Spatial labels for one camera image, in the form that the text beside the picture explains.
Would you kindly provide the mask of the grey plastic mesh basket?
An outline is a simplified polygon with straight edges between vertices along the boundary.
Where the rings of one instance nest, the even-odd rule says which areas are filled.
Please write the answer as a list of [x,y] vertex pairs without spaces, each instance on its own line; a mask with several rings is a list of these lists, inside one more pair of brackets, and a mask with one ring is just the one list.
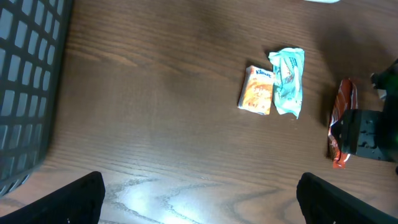
[[50,146],[73,0],[1,0],[1,196]]

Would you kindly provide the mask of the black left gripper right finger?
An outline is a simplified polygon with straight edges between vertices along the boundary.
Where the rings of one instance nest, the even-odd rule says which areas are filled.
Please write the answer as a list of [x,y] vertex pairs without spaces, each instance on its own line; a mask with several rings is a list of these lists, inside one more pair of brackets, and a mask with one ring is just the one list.
[[302,174],[296,196],[307,224],[397,224],[397,218],[309,172]]

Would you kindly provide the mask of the red snack bar wrapper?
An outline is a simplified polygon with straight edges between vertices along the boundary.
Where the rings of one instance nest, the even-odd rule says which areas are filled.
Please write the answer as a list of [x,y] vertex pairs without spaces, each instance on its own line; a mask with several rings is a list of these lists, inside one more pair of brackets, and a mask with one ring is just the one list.
[[350,154],[341,150],[338,140],[341,138],[340,129],[344,113],[356,109],[358,109],[357,87],[350,79],[345,78],[340,83],[328,128],[328,153],[334,169],[344,169],[350,157]]

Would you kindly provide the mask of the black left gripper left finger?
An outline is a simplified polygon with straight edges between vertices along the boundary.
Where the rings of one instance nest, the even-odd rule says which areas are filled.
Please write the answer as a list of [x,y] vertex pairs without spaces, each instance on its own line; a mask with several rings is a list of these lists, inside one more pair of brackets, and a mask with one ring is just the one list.
[[1,217],[1,224],[97,224],[104,196],[103,176],[94,171]]

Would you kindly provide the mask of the orange Kleenex tissue pack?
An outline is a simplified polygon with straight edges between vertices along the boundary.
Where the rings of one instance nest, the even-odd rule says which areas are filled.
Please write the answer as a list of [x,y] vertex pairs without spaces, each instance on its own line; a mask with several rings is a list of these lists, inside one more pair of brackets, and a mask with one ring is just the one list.
[[238,108],[252,113],[269,115],[275,75],[273,72],[253,65],[246,69]]

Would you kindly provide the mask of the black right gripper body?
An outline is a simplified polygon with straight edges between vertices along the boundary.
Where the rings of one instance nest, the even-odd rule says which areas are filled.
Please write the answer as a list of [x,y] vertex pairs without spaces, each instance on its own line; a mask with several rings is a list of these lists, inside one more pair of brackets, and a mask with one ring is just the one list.
[[397,162],[397,60],[383,72],[373,73],[371,82],[384,100],[377,125],[377,143],[385,155]]

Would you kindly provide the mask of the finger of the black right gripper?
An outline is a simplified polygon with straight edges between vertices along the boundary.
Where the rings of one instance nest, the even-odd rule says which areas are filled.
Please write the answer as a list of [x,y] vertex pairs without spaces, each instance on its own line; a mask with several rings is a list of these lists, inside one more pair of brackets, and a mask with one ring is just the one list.
[[343,115],[338,145],[343,152],[351,155],[385,161],[376,141],[376,128],[380,111],[348,110]]

